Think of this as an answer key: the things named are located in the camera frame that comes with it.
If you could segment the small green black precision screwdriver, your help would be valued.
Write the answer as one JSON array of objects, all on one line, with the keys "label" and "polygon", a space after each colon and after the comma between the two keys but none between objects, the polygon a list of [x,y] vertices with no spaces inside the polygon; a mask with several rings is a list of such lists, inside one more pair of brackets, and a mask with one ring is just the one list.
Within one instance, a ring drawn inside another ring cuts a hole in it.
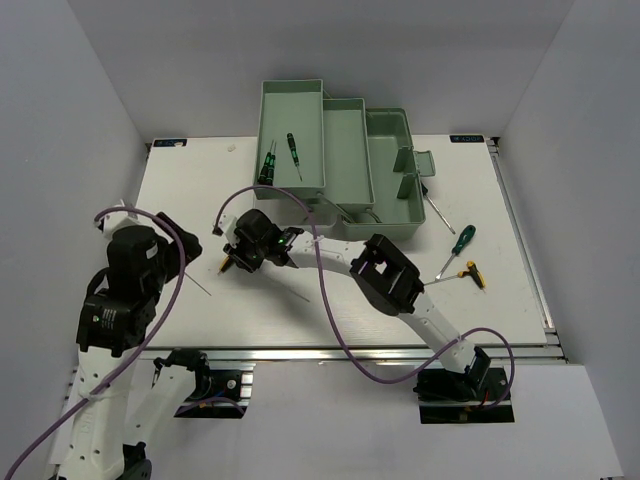
[{"label": "small green black precision screwdriver", "polygon": [[261,170],[260,170],[260,173],[259,173],[259,176],[258,176],[258,183],[260,185],[267,185],[265,183],[265,174],[266,174],[265,159],[264,159],[263,165],[261,167]]}]

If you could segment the green plastic toolbox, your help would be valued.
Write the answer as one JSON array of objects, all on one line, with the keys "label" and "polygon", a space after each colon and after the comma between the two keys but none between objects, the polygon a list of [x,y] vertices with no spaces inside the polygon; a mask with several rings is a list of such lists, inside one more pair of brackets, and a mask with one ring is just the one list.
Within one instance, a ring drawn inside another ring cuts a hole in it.
[{"label": "green plastic toolbox", "polygon": [[[289,132],[303,181],[287,144]],[[436,166],[430,151],[416,149],[403,109],[369,108],[359,97],[333,98],[320,79],[267,80],[261,88],[255,184],[273,140],[273,187],[255,191],[254,204],[276,222],[307,224],[307,215],[285,198],[291,193],[340,239],[380,233],[408,240],[425,223],[421,182],[435,175]]]}]

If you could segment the yellow black T-handle hex key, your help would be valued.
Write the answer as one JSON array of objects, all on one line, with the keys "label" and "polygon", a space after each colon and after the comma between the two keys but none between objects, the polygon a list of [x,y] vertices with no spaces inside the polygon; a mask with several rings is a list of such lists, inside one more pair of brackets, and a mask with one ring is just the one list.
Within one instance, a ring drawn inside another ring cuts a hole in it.
[{"label": "yellow black T-handle hex key", "polygon": [[446,282],[454,279],[463,279],[463,278],[471,278],[476,285],[476,287],[480,290],[484,290],[486,288],[486,281],[478,269],[477,265],[473,261],[468,261],[466,263],[466,269],[457,272],[454,275],[450,275],[447,277],[442,277],[440,279],[435,279],[431,282],[428,282],[428,285],[433,285],[436,283]]}]

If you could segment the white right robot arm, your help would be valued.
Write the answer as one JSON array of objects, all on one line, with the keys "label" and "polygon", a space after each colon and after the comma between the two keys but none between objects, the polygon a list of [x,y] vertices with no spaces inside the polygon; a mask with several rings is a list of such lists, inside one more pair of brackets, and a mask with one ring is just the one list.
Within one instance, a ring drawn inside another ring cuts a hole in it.
[{"label": "white right robot arm", "polygon": [[452,401],[481,400],[488,385],[490,358],[437,309],[426,293],[420,272],[391,240],[381,234],[348,242],[315,237],[297,227],[279,228],[262,211],[240,217],[222,214],[213,234],[224,237],[229,260],[253,273],[265,261],[278,267],[315,268],[355,281],[378,312],[404,322],[433,351],[444,372],[430,395]]}]

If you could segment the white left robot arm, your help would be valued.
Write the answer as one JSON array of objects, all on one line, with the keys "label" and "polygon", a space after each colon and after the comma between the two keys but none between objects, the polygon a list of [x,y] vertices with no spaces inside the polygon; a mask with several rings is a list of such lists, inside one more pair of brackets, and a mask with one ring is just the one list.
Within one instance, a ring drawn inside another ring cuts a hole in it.
[{"label": "white left robot arm", "polygon": [[109,237],[107,265],[87,287],[76,343],[80,405],[58,479],[148,479],[151,443],[188,400],[211,387],[207,355],[177,348],[154,361],[155,376],[143,404],[127,413],[133,365],[167,320],[158,314],[169,282],[182,285],[187,266],[202,253],[196,235],[166,213],[138,221],[141,210],[122,207],[123,219],[99,227]]}]

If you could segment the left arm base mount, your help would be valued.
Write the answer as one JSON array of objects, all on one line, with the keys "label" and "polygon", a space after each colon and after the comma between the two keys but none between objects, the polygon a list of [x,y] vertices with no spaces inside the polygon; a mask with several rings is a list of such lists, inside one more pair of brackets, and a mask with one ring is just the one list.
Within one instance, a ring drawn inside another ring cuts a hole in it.
[{"label": "left arm base mount", "polygon": [[155,372],[152,385],[160,379],[168,380],[182,370],[187,380],[194,381],[193,391],[177,408],[175,418],[242,419],[246,406],[242,406],[244,371],[239,369],[212,369],[204,351],[191,348],[173,349],[166,357],[153,361]]}]

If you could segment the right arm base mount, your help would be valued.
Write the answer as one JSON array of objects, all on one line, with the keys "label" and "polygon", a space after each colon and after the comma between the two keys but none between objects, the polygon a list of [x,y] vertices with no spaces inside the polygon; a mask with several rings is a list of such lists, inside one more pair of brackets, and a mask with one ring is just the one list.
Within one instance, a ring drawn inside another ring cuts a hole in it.
[{"label": "right arm base mount", "polygon": [[507,424],[515,422],[511,394],[494,408],[507,386],[505,369],[489,369],[478,390],[471,390],[454,382],[444,369],[425,369],[417,376],[413,388],[419,403],[420,423],[423,425]]}]

